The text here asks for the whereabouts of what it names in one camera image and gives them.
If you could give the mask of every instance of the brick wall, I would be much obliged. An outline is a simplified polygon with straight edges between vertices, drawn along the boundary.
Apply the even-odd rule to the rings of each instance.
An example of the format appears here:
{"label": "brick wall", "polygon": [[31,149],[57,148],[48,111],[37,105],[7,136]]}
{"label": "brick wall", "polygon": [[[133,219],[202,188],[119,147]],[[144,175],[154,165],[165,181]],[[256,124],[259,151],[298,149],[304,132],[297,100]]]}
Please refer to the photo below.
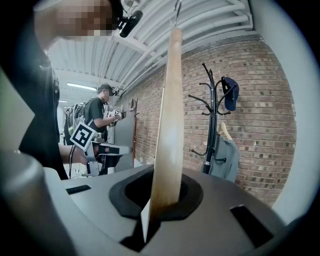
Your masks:
{"label": "brick wall", "polygon": [[[203,103],[188,94],[209,100],[209,82],[201,65],[212,69],[214,80],[229,76],[239,84],[236,111],[219,116],[239,149],[236,184],[272,205],[289,175],[295,151],[296,123],[291,90],[272,50],[258,35],[239,36],[207,44],[182,56],[185,167],[200,171],[206,150],[209,119],[201,115]],[[155,160],[164,66],[126,93],[117,104],[138,98],[135,157]],[[223,95],[218,89],[218,99]],[[219,108],[225,112],[224,104]]]}

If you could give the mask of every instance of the metal hook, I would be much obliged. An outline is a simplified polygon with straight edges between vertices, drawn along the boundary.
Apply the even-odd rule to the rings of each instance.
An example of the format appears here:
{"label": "metal hook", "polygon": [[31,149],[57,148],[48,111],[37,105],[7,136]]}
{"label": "metal hook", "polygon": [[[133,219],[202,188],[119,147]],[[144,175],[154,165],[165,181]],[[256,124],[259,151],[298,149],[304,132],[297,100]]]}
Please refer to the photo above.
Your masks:
{"label": "metal hook", "polygon": [[[175,6],[174,6],[174,9],[173,9],[174,11],[177,10],[178,3],[179,3],[179,0],[176,0]],[[174,27],[176,27],[176,25],[177,25],[177,18],[178,18],[179,13],[180,13],[181,5],[182,5],[182,0],[180,0],[180,4],[179,4],[179,7],[178,7],[178,11],[176,12]]]}

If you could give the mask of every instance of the wooden plank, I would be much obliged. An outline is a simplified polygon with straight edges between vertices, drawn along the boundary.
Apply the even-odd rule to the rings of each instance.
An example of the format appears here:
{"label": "wooden plank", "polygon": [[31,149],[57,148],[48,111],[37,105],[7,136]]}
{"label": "wooden plank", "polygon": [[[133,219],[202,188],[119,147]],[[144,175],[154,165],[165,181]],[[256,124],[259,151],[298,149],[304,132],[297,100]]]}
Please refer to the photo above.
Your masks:
{"label": "wooden plank", "polygon": [[181,68],[182,30],[173,28],[164,75],[159,131],[150,197],[149,221],[179,200],[184,147]]}

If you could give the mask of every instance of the black t-shirt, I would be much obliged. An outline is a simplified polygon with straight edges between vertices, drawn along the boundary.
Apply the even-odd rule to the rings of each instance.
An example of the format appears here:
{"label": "black t-shirt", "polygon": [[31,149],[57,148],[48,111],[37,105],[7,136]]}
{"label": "black t-shirt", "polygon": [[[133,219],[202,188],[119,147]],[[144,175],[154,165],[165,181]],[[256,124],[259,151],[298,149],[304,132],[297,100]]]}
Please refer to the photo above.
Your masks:
{"label": "black t-shirt", "polygon": [[14,41],[7,44],[1,56],[4,72],[35,114],[19,149],[44,167],[55,169],[61,179],[68,179],[57,142],[59,83],[36,38],[33,17],[21,28],[19,32],[13,29]]}
{"label": "black t-shirt", "polygon": [[[104,118],[104,104],[101,99],[94,98],[89,107],[88,118],[86,119],[86,123],[88,124],[92,119]],[[92,129],[97,131],[98,133],[103,133],[106,130],[106,126],[97,127],[94,122],[89,125]]]}

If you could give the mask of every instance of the person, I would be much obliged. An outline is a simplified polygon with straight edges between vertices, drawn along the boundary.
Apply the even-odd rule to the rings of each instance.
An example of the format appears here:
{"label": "person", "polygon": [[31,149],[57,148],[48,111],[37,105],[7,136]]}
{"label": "person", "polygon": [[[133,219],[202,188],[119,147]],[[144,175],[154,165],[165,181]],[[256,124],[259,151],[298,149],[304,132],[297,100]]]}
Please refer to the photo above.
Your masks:
{"label": "person", "polygon": [[[106,134],[106,126],[112,122],[121,120],[120,115],[114,115],[111,117],[104,117],[104,105],[108,104],[110,96],[113,96],[112,87],[103,83],[97,89],[97,97],[90,99],[84,106],[85,124],[94,129],[98,133]],[[71,135],[68,130],[68,117],[66,115],[66,121],[64,123],[64,135],[67,145],[73,145],[70,141]]]}
{"label": "person", "polygon": [[[62,0],[34,11],[30,2],[35,3],[22,1],[16,7],[14,1],[8,1],[3,6],[3,10],[15,11],[18,22],[11,20],[2,31],[8,37],[3,41],[0,64],[34,113],[19,150],[56,170],[61,179],[68,179],[63,163],[69,162],[72,146],[57,142],[59,87],[47,51],[59,38],[78,39],[96,30],[110,33],[117,28],[123,7],[120,0]],[[86,162],[84,152],[76,147],[73,163]]]}

